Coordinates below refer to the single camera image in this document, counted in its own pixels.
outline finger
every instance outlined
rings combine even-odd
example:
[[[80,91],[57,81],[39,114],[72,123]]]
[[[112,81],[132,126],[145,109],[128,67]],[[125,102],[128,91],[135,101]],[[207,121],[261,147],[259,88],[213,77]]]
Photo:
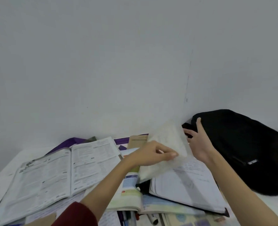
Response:
[[[166,147],[165,145],[159,143],[159,142],[156,142],[156,150],[161,150],[163,151],[164,153],[167,153],[167,152],[172,152],[172,153],[176,153],[177,156],[179,155],[175,150],[169,148],[169,147]]]
[[[191,136],[195,136],[197,133],[193,130],[190,130],[190,129],[185,129],[183,128],[184,132],[191,135]]]
[[[201,125],[201,118],[199,117],[199,118],[197,118],[197,120],[196,120],[196,126],[197,126],[197,132],[204,132],[205,130],[204,130],[204,128],[203,128],[203,126]]]
[[[163,154],[158,154],[158,157],[161,161],[169,161],[174,159],[177,156],[176,152],[168,152]]]

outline left hand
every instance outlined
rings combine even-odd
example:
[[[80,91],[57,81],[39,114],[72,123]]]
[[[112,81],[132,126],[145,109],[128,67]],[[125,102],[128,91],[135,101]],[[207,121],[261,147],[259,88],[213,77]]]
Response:
[[[175,150],[153,140],[129,154],[126,159],[130,160],[135,167],[150,166],[161,161],[172,160],[178,155]]]

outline backpack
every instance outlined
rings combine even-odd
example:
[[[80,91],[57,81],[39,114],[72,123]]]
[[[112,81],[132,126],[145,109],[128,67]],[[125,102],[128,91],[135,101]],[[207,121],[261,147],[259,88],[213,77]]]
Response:
[[[183,128],[197,131],[199,117],[213,146],[247,186],[260,194],[278,195],[277,131],[227,109],[198,113]]]

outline red sleeve cuff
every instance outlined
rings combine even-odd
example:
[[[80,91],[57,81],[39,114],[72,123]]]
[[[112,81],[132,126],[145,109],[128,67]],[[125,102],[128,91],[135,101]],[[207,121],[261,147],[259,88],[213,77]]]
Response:
[[[73,202],[52,226],[98,226],[96,217],[85,205]]]

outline desk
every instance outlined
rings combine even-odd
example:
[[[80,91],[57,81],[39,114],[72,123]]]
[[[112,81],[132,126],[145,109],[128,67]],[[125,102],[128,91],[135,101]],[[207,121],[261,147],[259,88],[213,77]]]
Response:
[[[115,139],[117,146],[127,146],[128,138]],[[0,172],[0,201],[6,193],[17,168],[25,161],[36,159],[47,154],[54,147],[34,148],[20,151],[10,163]],[[257,196],[278,215],[278,196]]]

